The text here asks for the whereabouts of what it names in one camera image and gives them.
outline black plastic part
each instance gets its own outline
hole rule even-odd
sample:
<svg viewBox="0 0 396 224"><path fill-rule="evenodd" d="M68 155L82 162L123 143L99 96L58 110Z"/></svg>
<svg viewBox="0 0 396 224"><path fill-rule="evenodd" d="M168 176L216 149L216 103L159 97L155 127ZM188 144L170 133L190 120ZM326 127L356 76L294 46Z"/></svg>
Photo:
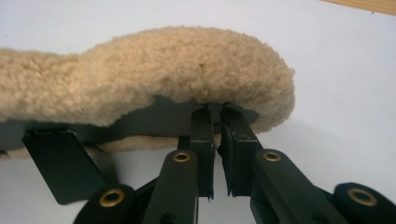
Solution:
<svg viewBox="0 0 396 224"><path fill-rule="evenodd" d="M198 157L199 196L213 199L215 140L210 111L198 109L191 114L190 150Z"/></svg>
<svg viewBox="0 0 396 224"><path fill-rule="evenodd" d="M332 202L352 224L396 223L396 205L375 190L360 184L338 185Z"/></svg>
<svg viewBox="0 0 396 224"><path fill-rule="evenodd" d="M279 223L279 218L277 217L274 208L265 196L260 184L257 182L257 178L254 178L252 183L250 209L256 220L256 223L258 224Z"/></svg>
<svg viewBox="0 0 396 224"><path fill-rule="evenodd" d="M282 152L272 149L256 152L253 170L259 185L255 188L262 190L261 195L252 195L253 203L270 204L279 223L348 223ZM261 214L254 217L258 223L265 219Z"/></svg>
<svg viewBox="0 0 396 224"><path fill-rule="evenodd" d="M193 224L198 215L198 159L190 150L169 153L143 224Z"/></svg>
<svg viewBox="0 0 396 224"><path fill-rule="evenodd" d="M177 149L190 150L190 136L189 135L183 135L178 138Z"/></svg>
<svg viewBox="0 0 396 224"><path fill-rule="evenodd" d="M253 122L258 114L238 105L227 106L242 111L249 122ZM219 122L218 111L222 105L210 104L214 122ZM158 95L155 102L145 108L137 109L117 119L108 127L92 124L43 122L36 120L8 120L0 122L0 151L23 147L22 138L26 132L34 130L73 130L81 144L100 144L120 140L131 135L149 135L162 137L178 137L189 135L191 130L191 113L203 108L191 100L176 103L171 99Z"/></svg>
<svg viewBox="0 0 396 224"><path fill-rule="evenodd" d="M130 219L135 192L125 185L104 187L94 193L78 213L74 224L126 224Z"/></svg>
<svg viewBox="0 0 396 224"><path fill-rule="evenodd" d="M100 171L72 133L27 133L23 143L59 204L87 200L106 185Z"/></svg>
<svg viewBox="0 0 396 224"><path fill-rule="evenodd" d="M239 111L224 107L220 119L221 145L218 152L222 157L228 193L250 196L253 180L250 164L262 145Z"/></svg>
<svg viewBox="0 0 396 224"><path fill-rule="evenodd" d="M323 196L327 199L327 201L332 202L332 194L330 192L318 187L317 189L323 194Z"/></svg>
<svg viewBox="0 0 396 224"><path fill-rule="evenodd" d="M146 185L136 190L136 197L134 198L134 205L129 216L129 224L140 224L143 221L143 217L146 214L146 209L149 206L152 192L155 189L157 178L151 180Z"/></svg>

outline sheepskin pad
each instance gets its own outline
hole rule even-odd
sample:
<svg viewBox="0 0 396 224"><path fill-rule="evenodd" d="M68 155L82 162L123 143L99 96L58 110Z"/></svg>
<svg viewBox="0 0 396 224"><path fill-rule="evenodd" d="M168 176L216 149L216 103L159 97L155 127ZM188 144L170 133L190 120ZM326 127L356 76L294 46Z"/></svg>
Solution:
<svg viewBox="0 0 396 224"><path fill-rule="evenodd" d="M216 28L148 30L82 54L0 49L0 125L32 119L109 126L162 95L254 110L251 127L261 133L290 115L293 73L257 38Z"/></svg>

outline sheepskin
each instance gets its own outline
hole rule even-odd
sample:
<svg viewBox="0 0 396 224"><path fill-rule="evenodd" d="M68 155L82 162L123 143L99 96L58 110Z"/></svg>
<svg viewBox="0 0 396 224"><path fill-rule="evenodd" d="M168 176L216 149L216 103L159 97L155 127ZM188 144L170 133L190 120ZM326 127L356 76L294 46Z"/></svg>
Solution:
<svg viewBox="0 0 396 224"><path fill-rule="evenodd" d="M148 30L82 54L0 49L0 125L34 119L109 126L163 95L177 103L233 103L254 110L259 117L251 127L261 133L290 115L293 73L257 38L216 28ZM103 148L152 148L139 142L176 143L133 136Z"/></svg>

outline black clamp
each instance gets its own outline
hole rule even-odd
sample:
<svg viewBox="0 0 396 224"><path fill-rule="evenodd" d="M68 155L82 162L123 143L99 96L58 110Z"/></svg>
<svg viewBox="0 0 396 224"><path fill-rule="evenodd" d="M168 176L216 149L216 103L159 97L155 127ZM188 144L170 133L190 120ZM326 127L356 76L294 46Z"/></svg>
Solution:
<svg viewBox="0 0 396 224"><path fill-rule="evenodd" d="M234 197L250 196L250 208L257 223L396 223L396 205L375 190L355 183L337 186L334 194L319 189L284 153L263 149L240 112L223 107L220 119L221 144L218 153L222 157L228 192ZM105 185L100 174L69 134L62 135L61 142L74 144L67 150L77 154L60 150L60 154L44 153L44 157L40 156L42 153L37 151L43 142L44 146L46 142L55 146L52 141L55 138L51 140L51 134L47 135L49 139L43 139L43 135L27 135L24 143L60 203L81 200L81 197L70 196L78 188L69 189L69 194L65 196L69 198L60 200L64 197L65 188L62 182L52 180L54 173L48 172L49 166L42 163L55 158L55 163L51 165L56 166L61 154L72 153L69 157L79 155L82 159L80 166L91 170L79 179L93 179L96 183L89 187L84 196L96 192L78 214L77 224L193 224L198 219L198 198L213 198L216 144L213 122L207 108L191 114L191 135L180 136L177 150L166 156L159 177L138 190L124 185L99 189ZM68 173L70 169L62 175L71 177ZM72 182L70 179L66 181L67 186L73 186Z"/></svg>

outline white wall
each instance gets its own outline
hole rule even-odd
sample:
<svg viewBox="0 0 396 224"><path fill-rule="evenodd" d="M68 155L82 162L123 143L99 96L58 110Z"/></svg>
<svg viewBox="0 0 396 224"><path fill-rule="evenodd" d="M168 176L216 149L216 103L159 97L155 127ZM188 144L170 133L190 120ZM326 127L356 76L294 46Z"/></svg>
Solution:
<svg viewBox="0 0 396 224"><path fill-rule="evenodd" d="M259 135L328 191L358 182L396 203L396 17L320 1L0 1L0 47L82 52L116 35L168 25L257 36L296 70L290 119ZM120 182L155 177L171 149L108 156ZM248 199L227 198L220 159L215 200L200 223L255 223ZM0 223L72 223L30 159L0 162Z"/></svg>

